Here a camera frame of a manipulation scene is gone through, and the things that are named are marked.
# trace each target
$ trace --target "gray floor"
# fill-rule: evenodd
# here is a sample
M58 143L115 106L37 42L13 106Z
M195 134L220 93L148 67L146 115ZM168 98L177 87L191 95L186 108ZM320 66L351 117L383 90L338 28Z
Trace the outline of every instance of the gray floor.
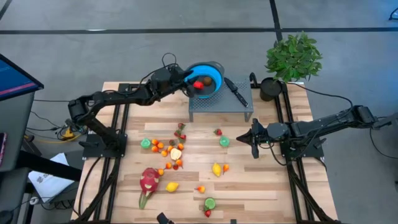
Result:
M393 0L276 0L281 26L397 27L388 21ZM260 0L13 0L0 30L135 29L162 27L273 27L268 1ZM398 111L398 32L310 33L323 53L323 70L306 86L343 95L375 115ZM264 64L274 33L261 34L98 34L0 35L0 53L45 89L37 99L69 100L101 89L105 81L137 81L173 52L178 63L215 60L227 74L270 76ZM348 107L341 100L308 94L315 118ZM62 124L66 104L34 103L33 111ZM31 117L31 128L46 128ZM398 156L397 131L374 132L380 150ZM347 223L396 223L398 161L378 154L368 130L346 129L327 136L324 150L339 219ZM38 144L46 154L79 151L79 145ZM72 211L35 207L34 223L65 222Z

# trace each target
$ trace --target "lime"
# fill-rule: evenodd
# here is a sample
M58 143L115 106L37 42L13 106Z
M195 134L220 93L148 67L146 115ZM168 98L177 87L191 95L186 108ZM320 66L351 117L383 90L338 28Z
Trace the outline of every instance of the lime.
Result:
M223 147L229 146L229 139L225 136L220 137L220 145Z
M144 149L149 148L149 147L150 147L150 140L147 139L147 138L144 138L144 139L141 141L141 147L143 147Z
M206 198L205 200L205 210L214 209L216 207L216 201L214 198Z

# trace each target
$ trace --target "green leaves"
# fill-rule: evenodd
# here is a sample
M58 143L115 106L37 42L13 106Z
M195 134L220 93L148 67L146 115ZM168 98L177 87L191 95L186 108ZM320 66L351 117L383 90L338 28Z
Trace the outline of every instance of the green leaves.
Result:
M318 76L322 69L318 60L322 59L322 55L313 45L316 42L304 32L296 36L288 35L287 40L275 42L274 48L267 51L267 72L276 72L274 79L281 78L285 82L293 78L299 80L308 77L309 80L311 75Z

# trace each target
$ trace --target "wooden table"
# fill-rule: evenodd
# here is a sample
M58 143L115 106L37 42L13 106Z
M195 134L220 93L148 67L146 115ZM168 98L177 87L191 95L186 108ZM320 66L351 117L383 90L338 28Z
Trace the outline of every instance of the wooden table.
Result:
M103 89L117 90L118 85L118 82L106 82ZM311 121L312 114L305 90L293 85L288 88L294 120ZM259 90L252 90L252 95L253 118L258 118L264 126L278 122L275 103L262 101ZM110 126L113 110L113 106L103 108L97 118ZM118 126L122 112L123 107L120 109ZM128 145L126 155L121 160L112 223L157 223L156 216L160 212L164 212L176 223L229 223L231 219L237 219L238 223L295 223L286 168L276 163L270 150L259 149L260 158L253 159L251 148L235 140L248 131L251 122L245 123L241 114L226 113L195 114L194 121L189 123L188 98L181 92L167 96L152 106L130 106L126 129ZM158 191L149 199L145 209L139 210L139 178L142 171L146 167L162 168L166 162L171 162L169 156L162 157L150 149L142 149L140 141L143 138L156 138L167 147L178 123L187 124L184 130L187 141L182 156L183 169L165 170ZM219 145L219 137L213 133L216 128L221 128L223 134L230 138L228 148ZM274 150L277 157L284 161L279 146L275 145ZM103 160L97 163L88 179L82 208L90 204L98 191ZM80 194L88 169L94 161L95 159L88 159L85 162L77 195ZM227 163L230 170L225 175L216 177L211 171L214 162L221 165ZM303 158L303 163L310 193L326 214L337 219L325 168L314 158ZM171 181L180 184L174 193L165 190ZM194 190L199 185L206 187L204 194ZM205 217L202 211L207 197L215 198L217 204L210 218ZM306 218L301 194L299 197L302 216ZM102 203L102 219L105 218L107 204L106 195Z

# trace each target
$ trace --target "computer screen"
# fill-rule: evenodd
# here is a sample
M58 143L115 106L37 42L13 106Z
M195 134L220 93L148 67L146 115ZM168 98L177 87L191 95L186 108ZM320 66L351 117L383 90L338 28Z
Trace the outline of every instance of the computer screen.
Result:
M0 55L0 101L42 88L43 84Z

